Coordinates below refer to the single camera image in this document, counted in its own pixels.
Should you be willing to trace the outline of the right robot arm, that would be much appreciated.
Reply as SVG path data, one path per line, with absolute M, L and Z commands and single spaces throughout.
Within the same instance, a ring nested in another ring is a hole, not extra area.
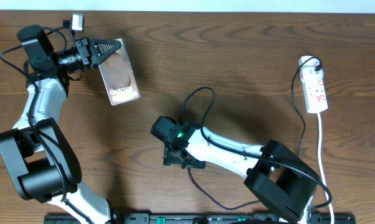
M 244 185 L 270 211 L 290 223 L 309 218 L 319 176 L 282 143 L 243 144 L 217 135 L 192 121 L 178 124 L 160 116 L 150 133 L 164 144 L 164 165 L 204 169 L 223 167 L 244 179 Z

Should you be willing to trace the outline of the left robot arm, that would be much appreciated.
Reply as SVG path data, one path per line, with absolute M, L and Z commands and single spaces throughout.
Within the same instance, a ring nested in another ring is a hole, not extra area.
M 0 133 L 0 155 L 24 200 L 58 206 L 80 223 L 123 223 L 109 201 L 83 182 L 77 156 L 58 125 L 72 74 L 97 68 L 121 43 L 82 38 L 55 51 L 51 33 L 40 25 L 17 33 L 27 54 L 20 73 L 29 96 L 18 122 Z

